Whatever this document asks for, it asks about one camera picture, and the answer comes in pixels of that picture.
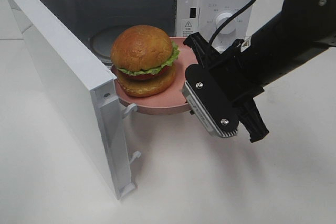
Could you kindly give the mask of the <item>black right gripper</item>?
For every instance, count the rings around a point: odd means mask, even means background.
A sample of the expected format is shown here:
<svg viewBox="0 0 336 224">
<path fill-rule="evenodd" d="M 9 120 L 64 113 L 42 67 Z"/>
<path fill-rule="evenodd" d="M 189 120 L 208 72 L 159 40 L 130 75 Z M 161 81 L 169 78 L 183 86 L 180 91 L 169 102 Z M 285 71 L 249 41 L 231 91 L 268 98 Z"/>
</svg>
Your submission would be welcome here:
<svg viewBox="0 0 336 224">
<path fill-rule="evenodd" d="M 254 143 L 264 139 L 269 130 L 253 100 L 263 93 L 264 89 L 243 74 L 238 61 L 243 42 L 243 39 L 234 40 L 233 44 L 222 53 L 212 46 L 207 52 L 208 42 L 196 32 L 187 36 L 183 45 L 192 49 L 198 64 L 209 70 L 229 102 L 238 106 L 236 108 L 238 119 L 248 131 L 250 142 Z"/>
</svg>

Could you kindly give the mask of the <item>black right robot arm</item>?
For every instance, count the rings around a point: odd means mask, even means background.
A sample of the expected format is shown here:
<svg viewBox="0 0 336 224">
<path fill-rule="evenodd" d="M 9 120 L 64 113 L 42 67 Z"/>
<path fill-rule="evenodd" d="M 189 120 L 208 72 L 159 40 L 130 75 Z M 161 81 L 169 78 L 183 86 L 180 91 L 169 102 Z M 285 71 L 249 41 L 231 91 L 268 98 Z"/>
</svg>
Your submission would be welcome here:
<svg viewBox="0 0 336 224">
<path fill-rule="evenodd" d="M 184 44 L 197 59 L 185 71 L 187 102 L 238 107 L 335 46 L 335 0 L 284 0 L 275 17 L 224 52 L 199 33 L 189 35 Z"/>
</svg>

